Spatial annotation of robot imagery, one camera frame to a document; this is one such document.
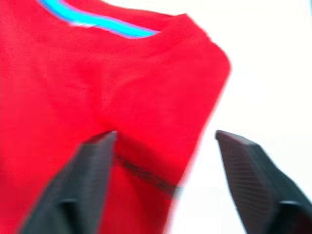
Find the neckline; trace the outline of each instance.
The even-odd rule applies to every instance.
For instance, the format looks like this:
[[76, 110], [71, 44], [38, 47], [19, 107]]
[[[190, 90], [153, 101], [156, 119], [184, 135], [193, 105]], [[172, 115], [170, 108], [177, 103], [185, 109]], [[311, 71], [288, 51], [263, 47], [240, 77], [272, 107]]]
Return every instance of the neckline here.
[[154, 54], [159, 50], [166, 51], [186, 39], [205, 36], [187, 14], [172, 16], [128, 9], [99, 0], [66, 0], [67, 4], [77, 9], [158, 31], [149, 37], [128, 39], [99, 28], [72, 26], [49, 12], [39, 1], [22, 2], [25, 6], [19, 9], [23, 9], [23, 13], [31, 12], [31, 24], [25, 24], [25, 31], [38, 43], [65, 50], [88, 53]]

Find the red fabric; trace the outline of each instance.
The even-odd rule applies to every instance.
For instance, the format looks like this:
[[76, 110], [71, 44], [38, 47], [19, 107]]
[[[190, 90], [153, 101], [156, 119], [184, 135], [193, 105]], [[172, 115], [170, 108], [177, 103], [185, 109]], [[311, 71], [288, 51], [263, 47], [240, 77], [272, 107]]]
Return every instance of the red fabric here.
[[119, 135], [102, 233], [162, 233], [172, 197], [125, 162], [176, 186], [229, 62], [187, 15], [67, 2], [161, 32], [126, 39], [69, 26], [35, 0], [1, 1], [0, 233], [15, 232], [82, 141], [109, 130]]

